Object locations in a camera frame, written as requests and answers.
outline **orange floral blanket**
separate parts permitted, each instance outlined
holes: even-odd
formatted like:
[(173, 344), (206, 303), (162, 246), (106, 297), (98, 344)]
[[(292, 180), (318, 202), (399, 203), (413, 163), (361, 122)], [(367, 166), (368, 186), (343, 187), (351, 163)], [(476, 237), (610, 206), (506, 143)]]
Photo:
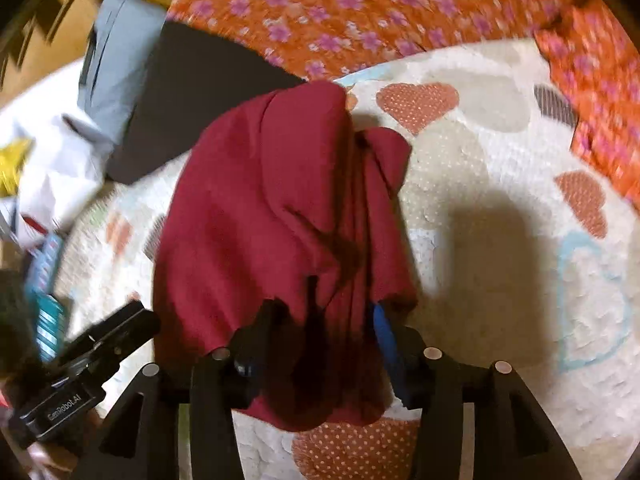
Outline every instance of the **orange floral blanket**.
[(568, 7), (536, 42), (580, 117), (572, 152), (640, 210), (638, 50), (601, 0)]
[(572, 1), (173, 0), (168, 17), (318, 79), (443, 46), (530, 36)]

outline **screw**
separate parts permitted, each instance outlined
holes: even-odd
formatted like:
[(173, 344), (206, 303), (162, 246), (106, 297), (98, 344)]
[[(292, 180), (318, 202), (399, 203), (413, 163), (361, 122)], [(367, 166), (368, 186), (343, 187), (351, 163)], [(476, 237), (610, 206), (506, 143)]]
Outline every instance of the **screw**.
[(507, 361), (496, 361), (494, 365), (495, 369), (501, 374), (508, 375), (513, 370), (513, 367)]
[(433, 346), (425, 348), (423, 353), (427, 359), (431, 359), (432, 361), (437, 361), (442, 357), (442, 350)]
[(231, 350), (226, 346), (221, 346), (220, 348), (216, 348), (213, 352), (211, 352), (211, 357), (213, 357), (216, 361), (226, 361), (231, 357)]
[(146, 375), (146, 377), (153, 377), (160, 371), (160, 367), (155, 363), (149, 363), (142, 368), (142, 373)]

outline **black bracket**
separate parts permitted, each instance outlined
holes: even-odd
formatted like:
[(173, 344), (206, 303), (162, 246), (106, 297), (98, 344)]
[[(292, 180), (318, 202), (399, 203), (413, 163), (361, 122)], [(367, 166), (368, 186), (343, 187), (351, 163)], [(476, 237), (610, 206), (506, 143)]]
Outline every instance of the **black bracket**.
[(458, 480), (465, 402), (474, 404), (474, 480), (580, 480), (558, 432), (510, 364), (460, 364), (393, 323), (380, 304), (372, 316), (394, 393), (406, 408), (422, 408), (410, 480)]
[(59, 435), (73, 420), (100, 403), (102, 384), (120, 368), (120, 362), (159, 330), (158, 316), (132, 301), (76, 338), (54, 361), (44, 389), (9, 420), (15, 442), (27, 448)]
[(254, 323), (228, 346), (200, 358), (189, 390), (175, 388), (158, 365), (139, 371), (109, 412), (71, 480), (175, 480), (180, 403), (190, 403), (191, 469), (198, 480), (243, 480), (232, 409), (259, 393), (273, 328), (288, 309), (265, 300)]

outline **yellow object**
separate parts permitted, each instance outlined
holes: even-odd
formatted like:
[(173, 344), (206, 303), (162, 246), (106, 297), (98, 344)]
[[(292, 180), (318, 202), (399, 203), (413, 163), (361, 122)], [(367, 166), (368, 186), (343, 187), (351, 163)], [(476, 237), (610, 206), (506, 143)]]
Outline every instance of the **yellow object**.
[(19, 139), (0, 149), (0, 198), (18, 194), (22, 164), (31, 147), (31, 139)]

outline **gray pillow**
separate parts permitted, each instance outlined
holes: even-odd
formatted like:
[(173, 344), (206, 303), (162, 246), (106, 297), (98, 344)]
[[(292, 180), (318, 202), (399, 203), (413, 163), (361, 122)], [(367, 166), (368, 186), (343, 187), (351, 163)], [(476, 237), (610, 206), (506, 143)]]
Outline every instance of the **gray pillow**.
[(98, 11), (79, 82), (78, 106), (119, 145), (142, 92), (146, 66), (165, 9), (143, 0), (104, 0)]

